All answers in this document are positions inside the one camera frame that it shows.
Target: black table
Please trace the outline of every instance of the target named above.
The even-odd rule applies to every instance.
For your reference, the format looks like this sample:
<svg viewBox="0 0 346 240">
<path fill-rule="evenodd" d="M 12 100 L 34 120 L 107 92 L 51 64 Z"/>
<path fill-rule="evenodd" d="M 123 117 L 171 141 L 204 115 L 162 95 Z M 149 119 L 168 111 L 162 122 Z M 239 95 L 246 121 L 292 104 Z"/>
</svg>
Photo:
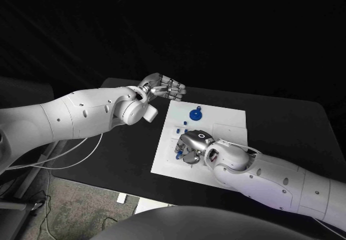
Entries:
<svg viewBox="0 0 346 240">
<path fill-rule="evenodd" d="M 138 81 L 107 78 L 100 87 L 136 85 Z M 324 109 L 316 103 L 194 87 L 187 87 L 182 101 L 243 110 L 247 145 L 315 174 L 346 182 L 346 161 Z M 158 110 L 152 122 L 141 119 L 131 126 L 116 126 L 102 135 L 97 149 L 87 160 L 74 167 L 53 170 L 51 174 L 172 205 L 230 210 L 316 238 L 332 238 L 332 233 L 309 217 L 270 209 L 237 192 L 151 173 L 169 101 L 156 98 L 149 104 Z M 89 154 L 97 139 L 99 136 L 89 138 L 58 158 L 53 167 L 76 163 Z M 79 142 L 79 139 L 69 140 L 64 150 Z"/>
</svg>

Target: blue knob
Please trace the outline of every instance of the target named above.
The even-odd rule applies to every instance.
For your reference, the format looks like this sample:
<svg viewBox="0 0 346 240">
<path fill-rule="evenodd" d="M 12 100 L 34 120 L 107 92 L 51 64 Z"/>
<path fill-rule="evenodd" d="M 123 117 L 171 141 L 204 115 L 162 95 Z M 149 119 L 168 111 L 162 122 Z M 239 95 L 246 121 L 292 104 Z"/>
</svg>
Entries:
<svg viewBox="0 0 346 240">
<path fill-rule="evenodd" d="M 197 121 L 201 118 L 200 106 L 197 106 L 195 109 L 188 112 L 188 118 L 193 121 Z"/>
<path fill-rule="evenodd" d="M 174 159 L 178 160 L 178 156 L 182 154 L 181 151 L 177 152 Z"/>
</svg>

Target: black curtain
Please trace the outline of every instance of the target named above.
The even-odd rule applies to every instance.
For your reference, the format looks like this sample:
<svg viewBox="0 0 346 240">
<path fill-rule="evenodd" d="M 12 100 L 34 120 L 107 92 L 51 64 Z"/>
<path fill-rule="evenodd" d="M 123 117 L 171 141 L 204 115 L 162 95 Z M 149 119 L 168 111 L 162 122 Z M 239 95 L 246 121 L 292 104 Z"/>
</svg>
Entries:
<svg viewBox="0 0 346 240">
<path fill-rule="evenodd" d="M 191 87 L 319 103 L 344 150 L 342 1 L 2 1 L 0 76 L 54 98 L 158 72 Z"/>
</svg>

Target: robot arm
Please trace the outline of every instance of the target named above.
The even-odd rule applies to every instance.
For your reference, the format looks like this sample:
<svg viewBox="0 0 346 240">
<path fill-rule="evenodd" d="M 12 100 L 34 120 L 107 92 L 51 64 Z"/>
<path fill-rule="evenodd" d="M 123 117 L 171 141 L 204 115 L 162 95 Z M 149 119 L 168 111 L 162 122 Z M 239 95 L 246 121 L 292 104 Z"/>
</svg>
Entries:
<svg viewBox="0 0 346 240">
<path fill-rule="evenodd" d="M 233 143 L 200 131 L 181 134 L 175 158 L 195 164 L 201 158 L 216 182 L 234 188 L 267 207 L 309 216 L 346 231 L 346 184 L 259 152 L 247 154 Z"/>
<path fill-rule="evenodd" d="M 0 109 L 0 174 L 35 147 L 58 140 L 83 139 L 115 126 L 152 121 L 155 96 L 181 100 L 184 85 L 158 73 L 138 86 L 79 90 L 56 100 Z"/>
</svg>

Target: gray floor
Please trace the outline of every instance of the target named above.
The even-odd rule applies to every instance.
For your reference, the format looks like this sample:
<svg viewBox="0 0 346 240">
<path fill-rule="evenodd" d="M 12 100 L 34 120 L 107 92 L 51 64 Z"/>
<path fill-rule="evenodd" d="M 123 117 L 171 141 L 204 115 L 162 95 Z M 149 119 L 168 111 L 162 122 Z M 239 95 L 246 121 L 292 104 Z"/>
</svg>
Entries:
<svg viewBox="0 0 346 240">
<path fill-rule="evenodd" d="M 50 156 L 61 151 L 63 144 L 56 146 Z M 48 173 L 45 169 L 31 182 L 22 199 L 37 191 L 47 189 Z M 102 230 L 102 222 L 106 217 L 120 221 L 132 215 L 138 198 L 126 196 L 125 203 L 116 203 L 118 193 L 76 182 L 63 180 L 50 175 L 50 213 L 47 215 L 47 228 L 56 240 L 87 240 Z M 34 199 L 43 199 L 44 195 L 35 195 Z M 28 218 L 20 240 L 35 240 L 40 224 L 44 218 L 44 207 L 35 210 L 35 216 Z M 110 219 L 105 221 L 105 227 L 116 224 Z M 45 224 L 41 225 L 40 240 L 51 239 L 45 232 Z"/>
</svg>

